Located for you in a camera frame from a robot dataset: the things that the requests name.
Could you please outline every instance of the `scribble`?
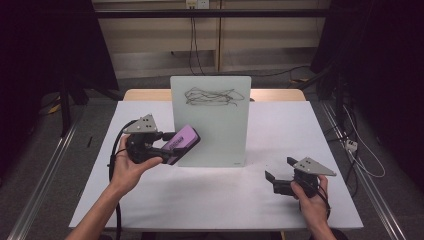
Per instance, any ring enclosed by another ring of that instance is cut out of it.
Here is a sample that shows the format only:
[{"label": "scribble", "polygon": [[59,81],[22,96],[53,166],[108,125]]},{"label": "scribble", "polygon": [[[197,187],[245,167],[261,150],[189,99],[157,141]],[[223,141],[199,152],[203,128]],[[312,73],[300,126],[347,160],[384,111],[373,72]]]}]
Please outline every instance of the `scribble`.
[{"label": "scribble", "polygon": [[186,104],[200,106],[224,106],[234,104],[237,101],[244,100],[244,96],[236,92],[234,89],[223,91],[205,91],[197,87],[193,87],[184,93],[187,98]]}]

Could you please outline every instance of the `hand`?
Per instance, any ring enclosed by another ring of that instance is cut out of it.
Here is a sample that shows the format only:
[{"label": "hand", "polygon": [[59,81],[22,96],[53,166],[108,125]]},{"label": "hand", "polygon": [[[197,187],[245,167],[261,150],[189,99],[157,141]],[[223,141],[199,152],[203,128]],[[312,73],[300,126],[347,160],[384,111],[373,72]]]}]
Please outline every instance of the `hand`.
[{"label": "hand", "polygon": [[143,163],[135,164],[128,157],[126,150],[121,151],[125,149],[128,137],[129,135],[121,137],[118,150],[120,152],[116,155],[115,169],[112,181],[109,184],[109,187],[114,189],[120,197],[123,197],[137,185],[141,175],[146,170],[155,167],[163,161],[160,157],[154,157]]},{"label": "hand", "polygon": [[[328,180],[325,176],[318,176],[321,188],[319,191],[326,196]],[[303,217],[306,220],[307,227],[315,239],[335,239],[327,223],[327,205],[320,196],[315,195],[308,198],[303,188],[295,181],[291,182],[291,188],[299,199]]]}]

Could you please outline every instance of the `white table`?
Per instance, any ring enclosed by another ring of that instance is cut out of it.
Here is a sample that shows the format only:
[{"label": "white table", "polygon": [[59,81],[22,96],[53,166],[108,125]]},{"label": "white table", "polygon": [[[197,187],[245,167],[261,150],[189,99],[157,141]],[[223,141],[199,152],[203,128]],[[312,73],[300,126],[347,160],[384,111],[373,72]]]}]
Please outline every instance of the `white table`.
[{"label": "white table", "polygon": [[[121,127],[152,113],[160,131],[173,131],[171,102],[119,102],[70,227],[75,227],[108,184],[112,145]],[[309,156],[334,170],[329,177],[329,225],[363,227],[309,102],[250,104],[247,160],[243,168],[181,168],[147,171],[121,200],[122,226],[133,231],[252,231],[305,228],[298,202],[273,193],[264,171],[291,179],[290,156]],[[106,227],[116,226],[113,215]]]}]

